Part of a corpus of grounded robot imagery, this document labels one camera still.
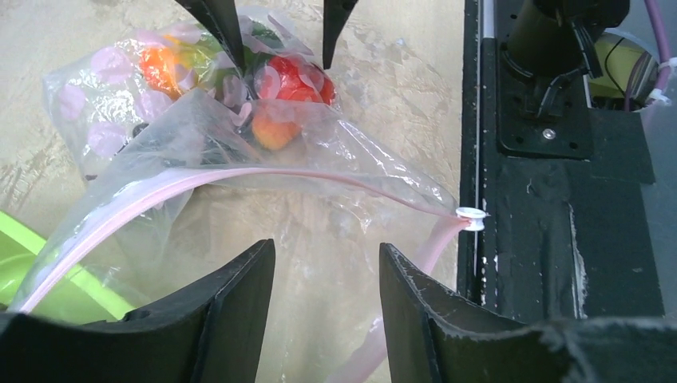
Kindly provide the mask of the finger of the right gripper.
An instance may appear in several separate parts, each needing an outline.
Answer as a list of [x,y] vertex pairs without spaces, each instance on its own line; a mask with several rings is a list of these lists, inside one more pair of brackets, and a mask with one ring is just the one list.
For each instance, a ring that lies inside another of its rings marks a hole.
[[323,69],[332,65],[339,36],[358,0],[323,1]]

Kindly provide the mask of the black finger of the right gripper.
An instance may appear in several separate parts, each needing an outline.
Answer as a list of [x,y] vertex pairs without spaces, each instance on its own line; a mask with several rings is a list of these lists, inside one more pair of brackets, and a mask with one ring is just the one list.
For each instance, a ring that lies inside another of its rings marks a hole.
[[245,68],[243,40],[234,0],[176,0],[226,51],[238,69]]

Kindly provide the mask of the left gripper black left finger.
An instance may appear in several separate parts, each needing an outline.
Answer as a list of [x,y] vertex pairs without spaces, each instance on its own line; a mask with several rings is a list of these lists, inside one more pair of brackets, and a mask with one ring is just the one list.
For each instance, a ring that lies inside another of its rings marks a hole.
[[1,316],[4,382],[253,382],[275,270],[262,239],[119,322]]

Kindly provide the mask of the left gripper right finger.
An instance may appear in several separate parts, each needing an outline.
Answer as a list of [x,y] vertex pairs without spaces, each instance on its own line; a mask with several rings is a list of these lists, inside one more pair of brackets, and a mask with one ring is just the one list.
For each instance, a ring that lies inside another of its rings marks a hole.
[[379,282],[394,382],[673,382],[676,324],[655,318],[525,325],[419,270],[389,243]]

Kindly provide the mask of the orange green fake mango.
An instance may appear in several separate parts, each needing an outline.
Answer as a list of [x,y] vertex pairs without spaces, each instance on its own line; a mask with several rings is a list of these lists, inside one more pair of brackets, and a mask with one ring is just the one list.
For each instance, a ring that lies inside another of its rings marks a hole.
[[201,38],[196,43],[169,35],[142,45],[139,67],[148,86],[175,101],[188,91],[213,89],[216,83],[218,43]]

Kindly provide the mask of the red fake food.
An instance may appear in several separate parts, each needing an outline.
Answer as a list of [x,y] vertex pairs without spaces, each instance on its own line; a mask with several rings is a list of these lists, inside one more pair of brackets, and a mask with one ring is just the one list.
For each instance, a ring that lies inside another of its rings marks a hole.
[[251,132],[265,149],[280,150],[303,129],[307,116],[303,103],[332,105],[334,82],[316,64],[299,55],[273,56],[255,73],[259,97]]

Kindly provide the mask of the clear zip top bag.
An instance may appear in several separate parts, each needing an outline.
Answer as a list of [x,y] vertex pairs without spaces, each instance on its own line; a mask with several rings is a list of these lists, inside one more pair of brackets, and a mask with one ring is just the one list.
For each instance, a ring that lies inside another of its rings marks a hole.
[[120,24],[80,14],[62,38],[30,46],[49,67],[36,81],[3,66],[3,113],[51,143],[34,155],[30,217],[46,239],[2,249],[2,304],[69,325],[119,322],[272,239],[253,382],[388,382],[380,244],[457,279],[462,59],[430,63],[445,47],[439,18],[366,2],[323,70],[334,104],[303,103],[302,132],[272,151],[251,132],[254,76],[273,56],[323,69],[320,5],[244,1],[238,14],[245,68],[220,46],[215,87],[175,101],[148,86],[142,45],[220,44],[172,1],[133,2]]

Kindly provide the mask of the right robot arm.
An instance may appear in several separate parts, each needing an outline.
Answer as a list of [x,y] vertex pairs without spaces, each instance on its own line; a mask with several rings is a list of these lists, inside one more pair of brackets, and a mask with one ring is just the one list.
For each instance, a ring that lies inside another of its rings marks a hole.
[[[233,1],[182,1],[185,8],[226,50],[240,69],[245,67],[239,17]],[[505,44],[511,70],[529,80],[550,81],[532,112],[543,120],[567,83],[585,74],[604,73],[595,44],[607,29],[628,15],[628,1],[525,1]]]

